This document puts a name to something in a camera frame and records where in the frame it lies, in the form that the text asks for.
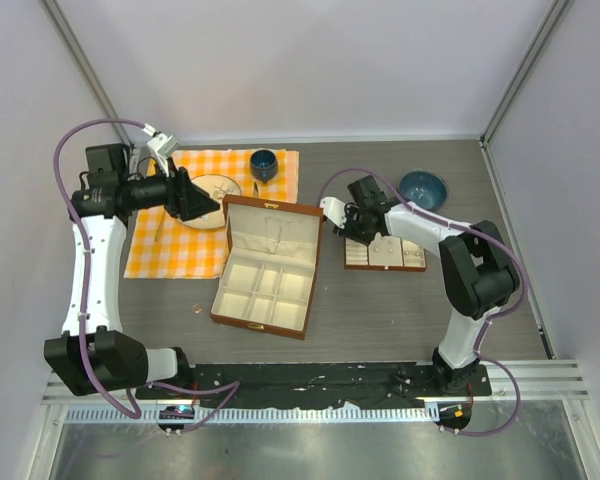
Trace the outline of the brown jewelry box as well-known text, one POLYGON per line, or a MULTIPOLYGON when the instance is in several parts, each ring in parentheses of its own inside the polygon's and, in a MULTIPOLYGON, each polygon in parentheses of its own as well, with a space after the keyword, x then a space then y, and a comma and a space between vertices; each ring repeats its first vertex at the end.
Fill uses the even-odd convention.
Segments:
POLYGON ((303 340, 319 263, 323 210, 228 195, 228 255, 210 317, 221 325, 303 340))

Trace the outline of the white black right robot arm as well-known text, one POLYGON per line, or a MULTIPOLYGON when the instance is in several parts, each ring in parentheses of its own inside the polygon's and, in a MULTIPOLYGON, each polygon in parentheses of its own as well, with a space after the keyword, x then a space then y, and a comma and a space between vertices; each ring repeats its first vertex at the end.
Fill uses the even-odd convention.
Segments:
POLYGON ((387 195, 372 175, 347 189, 349 202, 326 195, 319 200, 335 233, 366 246, 378 235, 392 236, 439 259, 452 310, 432 354, 431 380, 440 393, 457 393, 477 371, 489 325, 521 286, 520 262, 490 221, 470 224, 427 212, 398 193, 387 195))

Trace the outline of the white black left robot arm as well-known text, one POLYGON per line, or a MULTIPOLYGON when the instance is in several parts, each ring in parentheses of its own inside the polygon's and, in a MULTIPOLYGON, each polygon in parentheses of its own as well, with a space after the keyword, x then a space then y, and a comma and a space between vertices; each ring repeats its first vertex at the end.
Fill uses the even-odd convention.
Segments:
POLYGON ((107 391, 139 388, 158 381, 170 398, 185 397, 193 385, 188 360, 179 347, 148 349, 124 334, 119 312, 122 249, 130 217, 161 207, 177 220, 193 220, 219 210, 218 201, 196 186, 186 168, 153 149, 156 173, 131 173, 127 145, 86 150, 87 171, 70 197, 75 263, 71 299, 61 334, 44 344, 44 358, 76 396, 95 393, 88 377, 107 391))

